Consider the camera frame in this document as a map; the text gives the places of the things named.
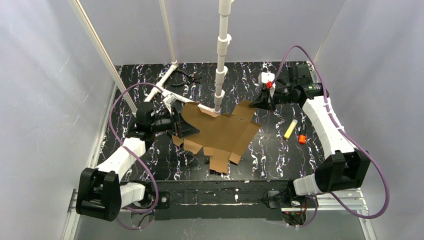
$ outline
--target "black and white marble surface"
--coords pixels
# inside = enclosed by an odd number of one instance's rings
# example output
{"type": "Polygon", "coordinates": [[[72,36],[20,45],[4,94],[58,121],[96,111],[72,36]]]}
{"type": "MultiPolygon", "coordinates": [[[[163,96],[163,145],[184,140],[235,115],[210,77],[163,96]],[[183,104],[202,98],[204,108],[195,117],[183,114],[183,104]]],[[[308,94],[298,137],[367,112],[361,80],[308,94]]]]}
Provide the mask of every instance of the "black and white marble surface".
{"type": "MultiPolygon", "coordinates": [[[[221,112],[231,113],[241,100],[252,100],[259,92],[258,76],[260,72],[276,73],[279,62],[230,62],[228,74],[222,89],[221,112]]],[[[280,78],[288,79],[287,66],[298,64],[287,62],[280,78]]],[[[121,77],[126,87],[140,82],[155,83],[167,71],[169,64],[140,64],[122,66],[121,77]]],[[[171,87],[180,83],[185,76],[174,73],[166,81],[165,88],[206,106],[214,107],[214,79],[216,63],[179,64],[179,69],[187,73],[201,74],[201,84],[171,87]]],[[[136,87],[129,94],[140,103],[149,94],[151,86],[136,87]]],[[[163,106],[161,98],[156,95],[153,102],[159,110],[163,106]]],[[[118,135],[124,139],[129,120],[132,118],[130,108],[124,100],[117,105],[112,115],[112,123],[118,135]]],[[[172,144],[165,133],[156,135],[153,145],[141,159],[151,168],[156,180],[206,181],[206,180],[289,180],[311,174],[324,160],[321,143],[308,117],[297,104],[278,105],[276,111],[259,109],[253,120],[262,124],[238,165],[230,163],[229,174],[211,172],[209,158],[201,153],[192,154],[172,144]],[[307,124],[307,142],[299,144],[299,129],[296,128],[288,140],[283,135],[293,119],[307,124]]],[[[102,163],[119,147],[113,134],[106,130],[98,163],[102,163]]],[[[128,170],[124,181],[149,179],[146,171],[136,162],[128,170]]]]}

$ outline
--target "cardboard box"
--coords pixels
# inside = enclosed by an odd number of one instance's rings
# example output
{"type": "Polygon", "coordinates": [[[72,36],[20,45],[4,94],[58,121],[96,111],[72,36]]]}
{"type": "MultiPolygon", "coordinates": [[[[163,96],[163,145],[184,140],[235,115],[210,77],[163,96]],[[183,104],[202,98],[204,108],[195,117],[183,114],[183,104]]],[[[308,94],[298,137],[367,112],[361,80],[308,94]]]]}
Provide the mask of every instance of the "cardboard box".
{"type": "Polygon", "coordinates": [[[256,108],[250,108],[250,101],[243,100],[232,114],[218,115],[198,107],[197,102],[187,102],[182,117],[200,133],[184,139],[172,136],[177,146],[184,143],[184,150],[197,154],[202,148],[210,156],[209,168],[219,173],[228,173],[229,161],[240,162],[249,143],[255,137],[260,124],[252,121],[256,108]]]}

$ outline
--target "robotic arm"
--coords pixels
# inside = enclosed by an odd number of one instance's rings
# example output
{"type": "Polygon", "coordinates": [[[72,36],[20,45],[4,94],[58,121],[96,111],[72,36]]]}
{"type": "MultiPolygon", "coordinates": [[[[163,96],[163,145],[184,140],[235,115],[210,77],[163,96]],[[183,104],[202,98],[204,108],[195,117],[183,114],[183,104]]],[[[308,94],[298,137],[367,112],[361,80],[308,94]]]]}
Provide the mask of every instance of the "robotic arm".
{"type": "Polygon", "coordinates": [[[146,190],[143,184],[129,182],[120,185],[124,174],[136,161],[125,148],[142,156],[153,144],[155,133],[169,131],[179,138],[199,133],[173,107],[175,98],[171,94],[163,101],[168,110],[164,116],[154,111],[153,103],[140,103],[136,118],[129,123],[123,145],[96,168],[87,167],[82,171],[76,199],[78,214],[113,221],[121,208],[143,200],[146,190]]]}
{"type": "Polygon", "coordinates": [[[343,129],[328,96],[328,103],[324,102],[321,83],[313,82],[309,77],[309,66],[295,65],[289,67],[288,72],[289,82],[277,80],[283,87],[276,87],[276,84],[272,83],[275,78],[273,73],[262,72],[258,78],[261,92],[250,107],[274,111],[277,104],[299,104],[316,130],[324,150],[325,161],[315,173],[291,180],[285,190],[285,199],[282,201],[289,202],[305,195],[359,188],[364,181],[370,159],[342,136],[338,131],[339,128],[331,122],[326,104],[343,129]]]}

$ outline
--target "orange cap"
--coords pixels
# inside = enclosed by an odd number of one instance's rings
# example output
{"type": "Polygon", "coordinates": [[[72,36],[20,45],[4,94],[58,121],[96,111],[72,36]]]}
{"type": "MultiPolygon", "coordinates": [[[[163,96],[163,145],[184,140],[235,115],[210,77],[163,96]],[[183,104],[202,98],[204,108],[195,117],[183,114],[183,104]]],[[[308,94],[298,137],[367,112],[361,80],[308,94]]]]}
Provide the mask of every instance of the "orange cap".
{"type": "Polygon", "coordinates": [[[301,144],[306,143],[306,136],[305,135],[299,135],[299,143],[301,143],[301,144]]]}

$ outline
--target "unfolded cardboard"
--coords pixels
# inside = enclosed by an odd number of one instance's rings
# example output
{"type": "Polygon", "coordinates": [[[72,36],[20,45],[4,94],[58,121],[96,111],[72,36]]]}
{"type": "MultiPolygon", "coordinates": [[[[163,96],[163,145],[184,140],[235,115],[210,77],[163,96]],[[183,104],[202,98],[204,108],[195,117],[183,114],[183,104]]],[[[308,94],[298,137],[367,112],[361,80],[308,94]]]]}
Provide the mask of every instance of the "unfolded cardboard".
{"type": "Polygon", "coordinates": [[[187,102],[182,109],[182,117],[200,132],[184,139],[173,136],[173,143],[177,146],[184,143],[184,150],[194,154],[203,148],[204,155],[210,156],[209,168],[227,174],[228,161],[240,162],[261,127],[251,121],[256,108],[250,108],[250,103],[243,100],[232,114],[218,115],[198,107],[197,102],[187,102]]]}

